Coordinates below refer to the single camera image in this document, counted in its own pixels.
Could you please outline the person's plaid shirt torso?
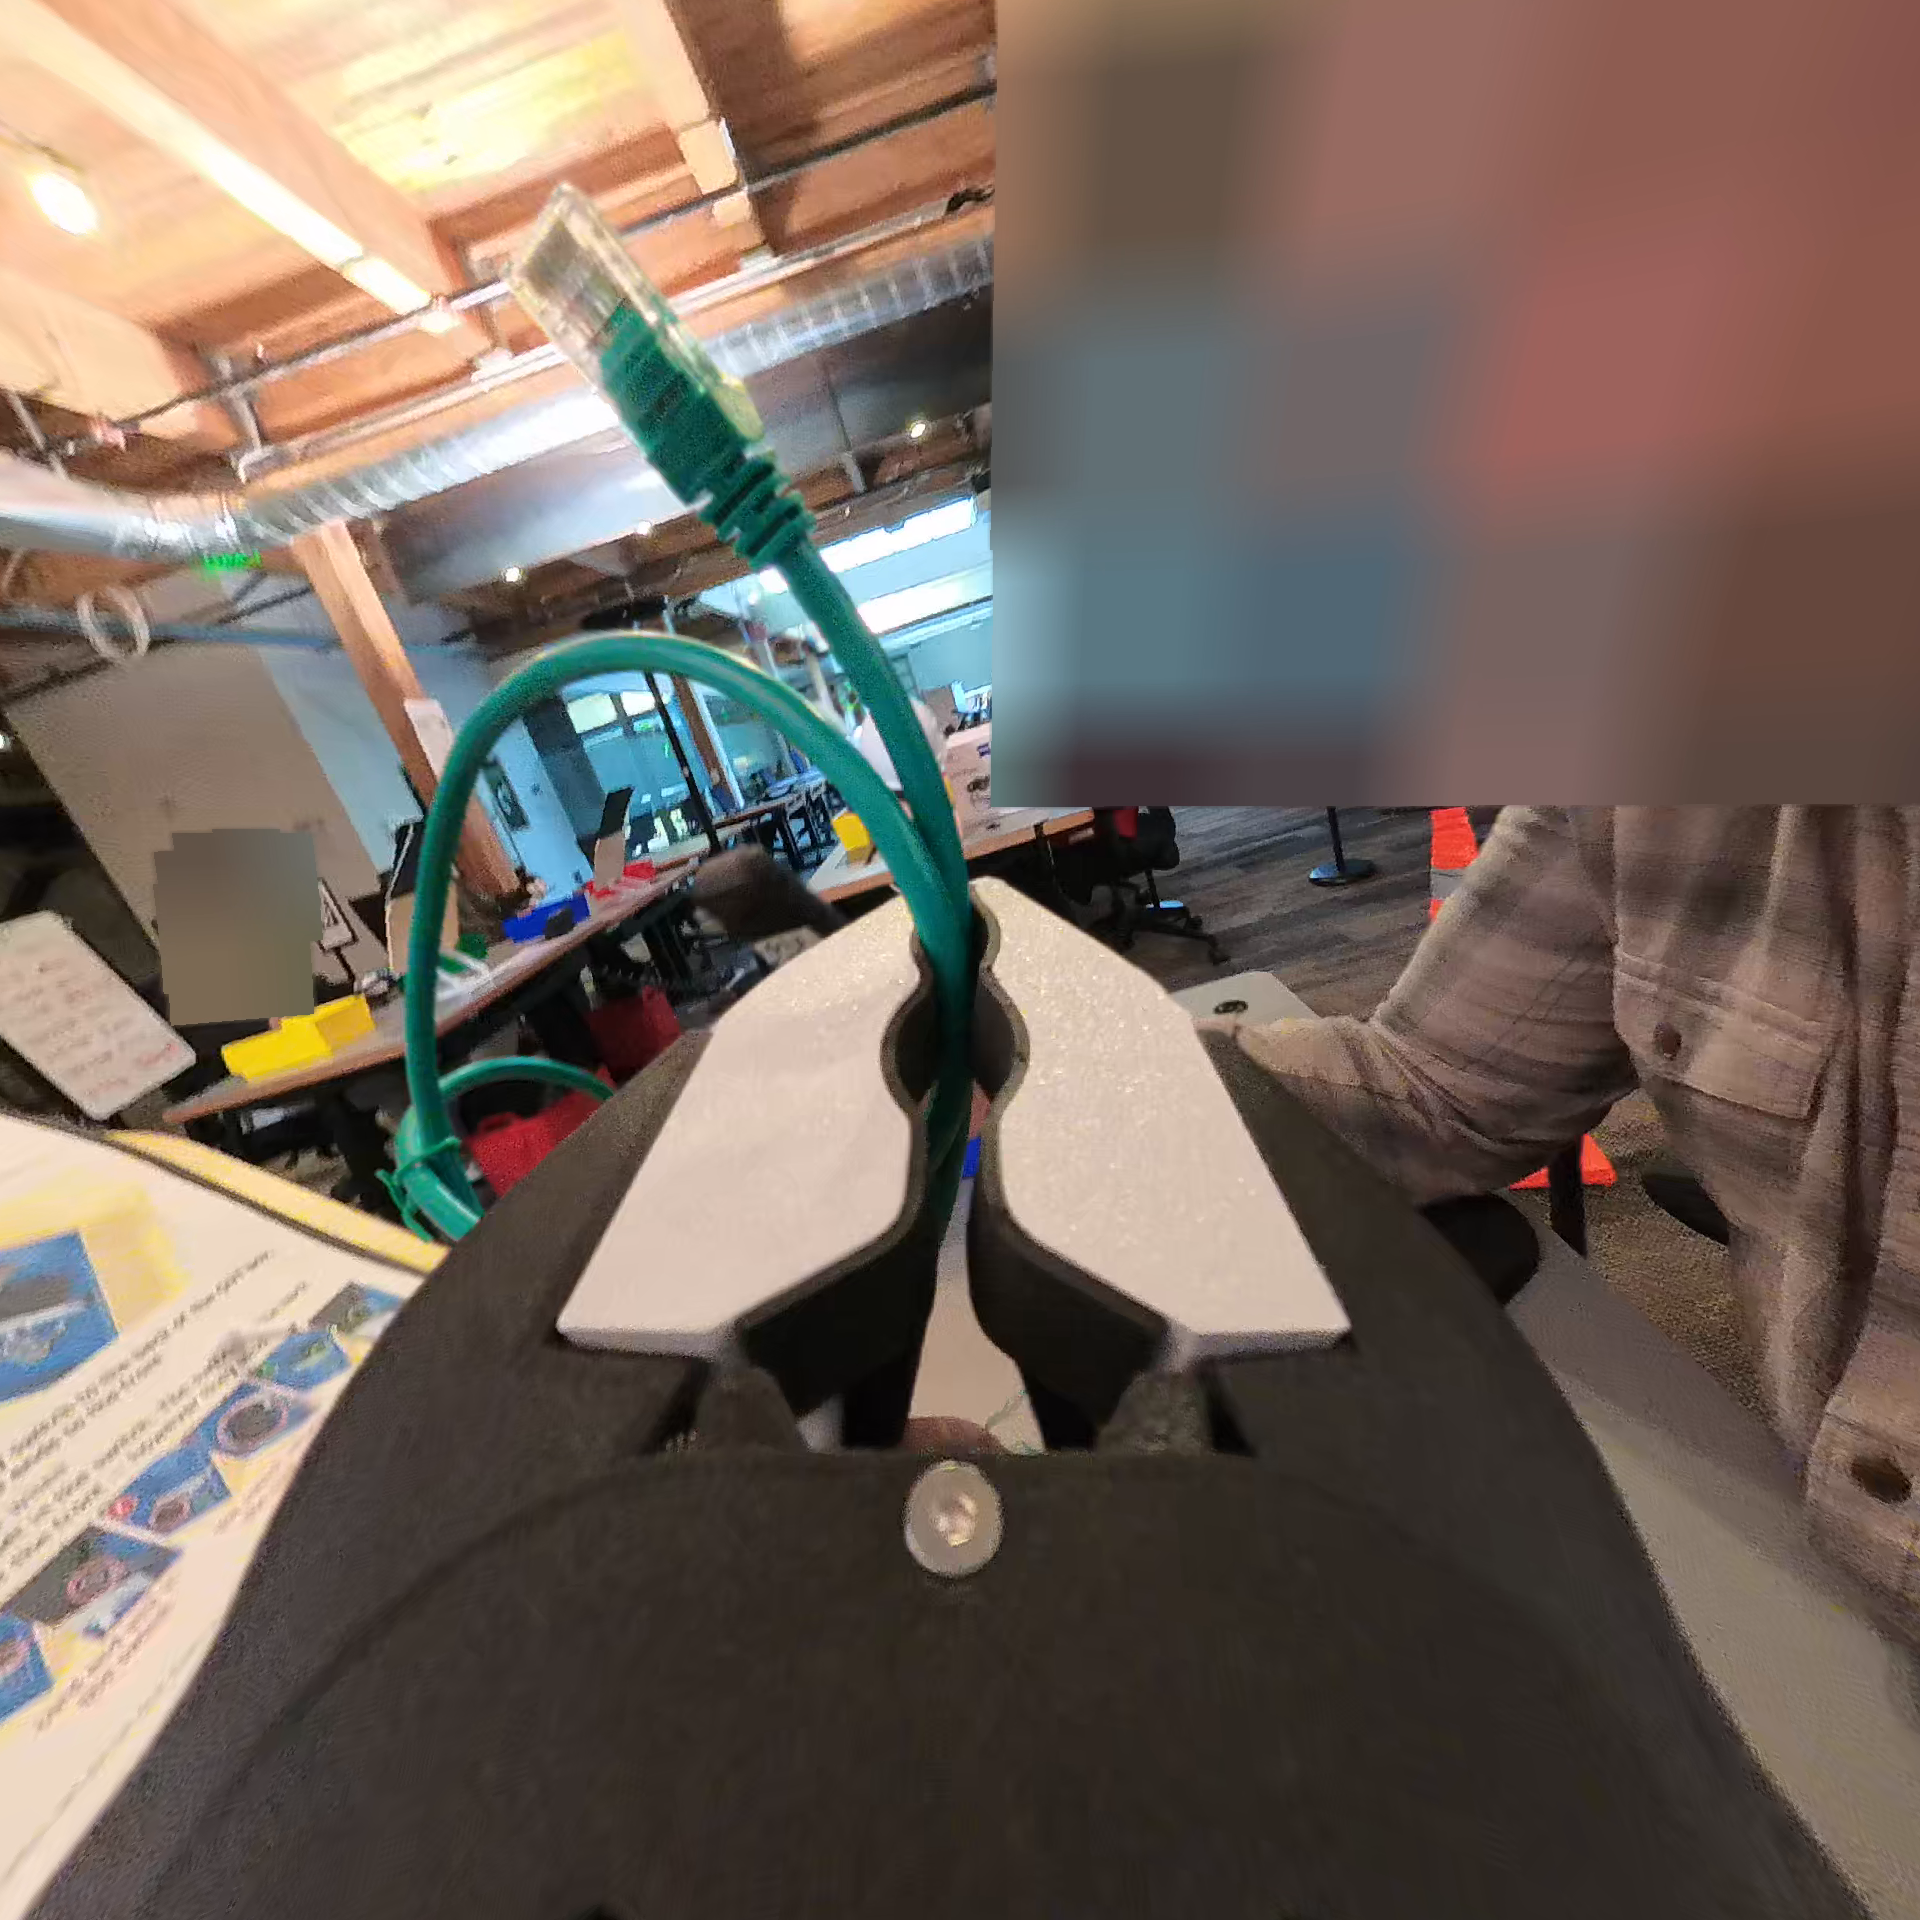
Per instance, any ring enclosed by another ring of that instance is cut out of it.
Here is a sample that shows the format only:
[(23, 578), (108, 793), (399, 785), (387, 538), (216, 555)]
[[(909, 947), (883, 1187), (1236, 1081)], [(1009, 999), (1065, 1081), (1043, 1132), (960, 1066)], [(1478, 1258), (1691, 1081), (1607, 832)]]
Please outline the person's plaid shirt torso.
[(1810, 1528), (1914, 1642), (1916, 811), (1612, 824), (1619, 1037), (1731, 1231)]

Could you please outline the green twist tie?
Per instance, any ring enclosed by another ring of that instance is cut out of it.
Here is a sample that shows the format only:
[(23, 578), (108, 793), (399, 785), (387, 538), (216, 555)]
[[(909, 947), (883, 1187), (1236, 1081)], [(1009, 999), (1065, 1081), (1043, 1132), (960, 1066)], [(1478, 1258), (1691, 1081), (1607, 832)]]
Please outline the green twist tie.
[(429, 1220), (451, 1233), (449, 1220), (462, 1220), (464, 1231), (479, 1219), (460, 1140), (443, 1125), (429, 1125), (417, 1110), (399, 1118), (392, 1168), (379, 1178), (408, 1220)]

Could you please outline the yellow plastic bin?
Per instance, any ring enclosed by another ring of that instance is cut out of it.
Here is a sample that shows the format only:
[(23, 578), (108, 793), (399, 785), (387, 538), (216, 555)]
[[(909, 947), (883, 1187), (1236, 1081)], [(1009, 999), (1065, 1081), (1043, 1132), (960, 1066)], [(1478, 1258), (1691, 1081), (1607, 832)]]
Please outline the yellow plastic bin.
[(371, 1033), (367, 999), (346, 995), (317, 1006), (309, 1015), (286, 1015), (268, 1031), (222, 1044), (220, 1057), (232, 1077), (254, 1087), (299, 1068), (326, 1066)]

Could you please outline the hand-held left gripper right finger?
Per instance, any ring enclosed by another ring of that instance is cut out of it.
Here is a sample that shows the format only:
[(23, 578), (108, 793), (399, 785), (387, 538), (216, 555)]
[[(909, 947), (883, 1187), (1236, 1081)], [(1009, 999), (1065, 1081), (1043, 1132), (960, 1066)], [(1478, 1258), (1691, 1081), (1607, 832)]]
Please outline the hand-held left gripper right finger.
[(1192, 1015), (1009, 885), (972, 886), (976, 1323), (1043, 1444), (1147, 1375), (1339, 1348), (1352, 1319)]

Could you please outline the handwritten white board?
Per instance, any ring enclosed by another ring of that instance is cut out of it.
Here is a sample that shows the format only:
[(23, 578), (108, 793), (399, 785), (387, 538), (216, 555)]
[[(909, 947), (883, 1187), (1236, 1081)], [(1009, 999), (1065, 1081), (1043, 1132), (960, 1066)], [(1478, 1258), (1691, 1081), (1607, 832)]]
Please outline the handwritten white board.
[(95, 1124), (197, 1066), (197, 1053), (45, 910), (3, 926), (3, 1044)]

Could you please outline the silver air duct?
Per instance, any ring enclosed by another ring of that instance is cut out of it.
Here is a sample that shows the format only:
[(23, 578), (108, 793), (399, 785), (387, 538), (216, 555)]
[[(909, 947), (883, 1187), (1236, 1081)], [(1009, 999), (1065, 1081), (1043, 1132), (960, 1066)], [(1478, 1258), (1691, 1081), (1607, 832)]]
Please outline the silver air duct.
[[(875, 252), (855, 258), (834, 288), (710, 339), (680, 329), (680, 344), (700, 351), (716, 380), (748, 390), (775, 368), (981, 294), (992, 282), (992, 231), (950, 231), (938, 247), (893, 264)], [(503, 372), (506, 400), (471, 421), (462, 411), (481, 396), (403, 409), (371, 421), (363, 438), (225, 492), (109, 489), (5, 456), (5, 549), (167, 567), (271, 552), (326, 524), (388, 517), (613, 430), (613, 398), (596, 377), (596, 359), (567, 372), (559, 347), (530, 351)]]

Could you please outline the red plastic bin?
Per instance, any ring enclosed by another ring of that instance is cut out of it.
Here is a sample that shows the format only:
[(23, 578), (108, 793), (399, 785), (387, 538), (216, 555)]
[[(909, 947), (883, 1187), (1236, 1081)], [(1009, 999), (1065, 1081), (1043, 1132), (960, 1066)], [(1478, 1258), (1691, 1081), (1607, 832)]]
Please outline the red plastic bin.
[(504, 1198), (604, 1104), (585, 1091), (547, 1089), (537, 1112), (488, 1112), (467, 1128), (467, 1161), (491, 1200)]

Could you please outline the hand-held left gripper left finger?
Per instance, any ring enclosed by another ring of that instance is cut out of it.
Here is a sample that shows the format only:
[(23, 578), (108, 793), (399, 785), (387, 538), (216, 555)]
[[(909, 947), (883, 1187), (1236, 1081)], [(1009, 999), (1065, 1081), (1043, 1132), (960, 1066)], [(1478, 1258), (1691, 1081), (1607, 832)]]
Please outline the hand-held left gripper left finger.
[(902, 899), (708, 1033), (562, 1303), (575, 1350), (758, 1369), (905, 1433), (931, 1314), (931, 972)]

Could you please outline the wooden post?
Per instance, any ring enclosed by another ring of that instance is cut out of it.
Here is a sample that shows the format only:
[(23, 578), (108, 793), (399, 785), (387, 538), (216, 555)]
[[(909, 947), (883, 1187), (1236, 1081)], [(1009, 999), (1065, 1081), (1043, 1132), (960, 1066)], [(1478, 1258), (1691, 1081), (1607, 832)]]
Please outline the wooden post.
[[(367, 694), (399, 766), (420, 803), (434, 803), (438, 772), (420, 741), (412, 705), (425, 699), (412, 664), (408, 660), (396, 627), (379, 598), (367, 564), (363, 561), (349, 524), (332, 522), (299, 534), (292, 559), (316, 593), (337, 632), (349, 669)], [(491, 832), (476, 803), (455, 812), (460, 828), (458, 870), (467, 891), (499, 903), (517, 891), (516, 866)]]

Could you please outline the person's right forearm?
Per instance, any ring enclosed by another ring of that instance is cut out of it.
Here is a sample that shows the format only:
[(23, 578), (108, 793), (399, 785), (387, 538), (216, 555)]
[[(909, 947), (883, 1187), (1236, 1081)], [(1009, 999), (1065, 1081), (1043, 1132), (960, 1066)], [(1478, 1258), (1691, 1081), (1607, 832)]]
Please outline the person's right forearm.
[(1612, 824), (1501, 811), (1372, 1015), (1211, 1029), (1415, 1207), (1532, 1173), (1637, 1085), (1612, 1006)]

